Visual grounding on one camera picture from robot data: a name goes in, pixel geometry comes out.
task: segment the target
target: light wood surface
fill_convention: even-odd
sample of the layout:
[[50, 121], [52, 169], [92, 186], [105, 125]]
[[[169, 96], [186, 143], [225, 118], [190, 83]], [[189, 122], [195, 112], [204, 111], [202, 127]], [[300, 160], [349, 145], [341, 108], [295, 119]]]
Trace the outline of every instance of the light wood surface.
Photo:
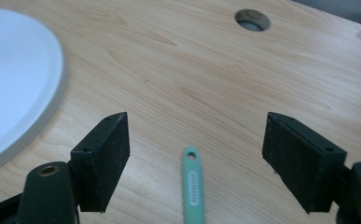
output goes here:
[[[69, 75], [49, 125], [0, 168], [0, 202], [103, 117], [129, 113], [131, 157], [105, 214], [82, 223], [182, 223], [181, 155], [200, 152], [207, 223], [335, 223], [307, 215], [262, 159], [269, 111], [361, 161], [361, 25], [287, 0], [14, 0], [59, 38]], [[259, 10], [266, 32], [234, 14]]]

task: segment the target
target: wooden table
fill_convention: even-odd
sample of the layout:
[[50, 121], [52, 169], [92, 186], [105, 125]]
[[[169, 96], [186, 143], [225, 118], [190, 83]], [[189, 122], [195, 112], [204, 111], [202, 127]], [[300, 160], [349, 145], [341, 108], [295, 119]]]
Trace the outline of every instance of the wooden table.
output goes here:
[[[262, 159], [266, 116], [294, 117], [361, 161], [361, 25], [288, 0], [0, 1], [59, 38], [68, 86], [49, 125], [0, 168], [0, 202], [103, 117], [129, 113], [131, 157], [105, 214], [83, 223], [182, 223], [181, 155], [203, 162], [207, 223], [335, 223], [307, 215]], [[234, 20], [244, 8], [265, 32]]]

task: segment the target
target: white round plate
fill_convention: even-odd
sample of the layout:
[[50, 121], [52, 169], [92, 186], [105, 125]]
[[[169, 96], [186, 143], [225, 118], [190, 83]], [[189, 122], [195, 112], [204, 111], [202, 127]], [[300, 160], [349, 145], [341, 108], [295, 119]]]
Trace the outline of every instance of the white round plate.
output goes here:
[[44, 128], [65, 80], [55, 35], [39, 21], [0, 9], [0, 166]]

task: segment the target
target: teal handle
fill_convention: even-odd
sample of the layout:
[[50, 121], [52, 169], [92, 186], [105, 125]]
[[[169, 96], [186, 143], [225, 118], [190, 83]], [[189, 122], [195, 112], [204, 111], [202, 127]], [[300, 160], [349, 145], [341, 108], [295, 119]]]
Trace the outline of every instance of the teal handle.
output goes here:
[[195, 147], [183, 153], [183, 204], [185, 224], [204, 224], [201, 156]]

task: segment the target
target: round white object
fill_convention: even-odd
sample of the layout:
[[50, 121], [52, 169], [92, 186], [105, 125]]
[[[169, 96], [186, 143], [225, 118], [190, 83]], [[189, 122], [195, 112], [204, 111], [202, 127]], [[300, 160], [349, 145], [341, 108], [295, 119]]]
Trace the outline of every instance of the round white object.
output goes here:
[[65, 83], [55, 35], [39, 21], [0, 9], [0, 166], [44, 128]]

